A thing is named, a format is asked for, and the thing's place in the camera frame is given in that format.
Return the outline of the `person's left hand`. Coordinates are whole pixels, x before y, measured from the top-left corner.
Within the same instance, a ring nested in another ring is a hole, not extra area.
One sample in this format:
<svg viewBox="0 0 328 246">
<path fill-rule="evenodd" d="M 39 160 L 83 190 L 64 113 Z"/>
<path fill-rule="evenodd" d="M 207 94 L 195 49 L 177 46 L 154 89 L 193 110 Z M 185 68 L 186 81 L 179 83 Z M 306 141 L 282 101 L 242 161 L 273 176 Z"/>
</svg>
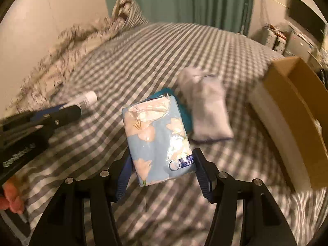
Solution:
<svg viewBox="0 0 328 246">
<path fill-rule="evenodd" d="M 19 182 L 16 176 L 12 176 L 3 185 L 1 194 L 1 210 L 10 209 L 13 213 L 23 214 L 24 201 L 19 191 Z"/>
</svg>

